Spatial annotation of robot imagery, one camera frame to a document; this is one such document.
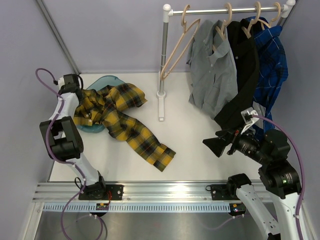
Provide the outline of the yellow plaid shirt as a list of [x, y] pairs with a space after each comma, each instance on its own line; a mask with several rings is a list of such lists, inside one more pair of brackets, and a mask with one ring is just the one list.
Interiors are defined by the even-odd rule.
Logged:
[[145, 93], [131, 83], [107, 85], [100, 90], [84, 89], [73, 121], [77, 126], [104, 126], [109, 135], [127, 144], [145, 161], [163, 172], [175, 152], [160, 143], [138, 119], [124, 111], [139, 108], [147, 102]]

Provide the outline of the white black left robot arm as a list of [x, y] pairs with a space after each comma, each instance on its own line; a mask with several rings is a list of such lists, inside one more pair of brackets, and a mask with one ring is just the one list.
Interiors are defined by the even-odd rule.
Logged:
[[80, 181], [79, 195], [85, 199], [101, 200], [108, 188], [98, 170], [84, 155], [84, 143], [73, 121], [74, 113], [83, 99], [82, 78], [67, 74], [61, 78], [62, 85], [57, 96], [57, 105], [52, 116], [40, 123], [40, 132], [48, 155], [54, 161], [72, 169]]

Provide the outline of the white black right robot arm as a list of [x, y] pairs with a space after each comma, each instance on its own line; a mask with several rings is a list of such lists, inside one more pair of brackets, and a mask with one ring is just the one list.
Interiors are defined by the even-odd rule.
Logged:
[[262, 140], [247, 131], [221, 130], [216, 137], [204, 139], [205, 144], [217, 157], [230, 145], [228, 155], [238, 151], [260, 164], [258, 174], [276, 211], [270, 213], [245, 173], [228, 177], [224, 184], [206, 187], [213, 200], [239, 200], [249, 211], [265, 240], [306, 240], [308, 231], [300, 215], [303, 193], [300, 174], [288, 162], [291, 144], [288, 137], [279, 130], [269, 130]]

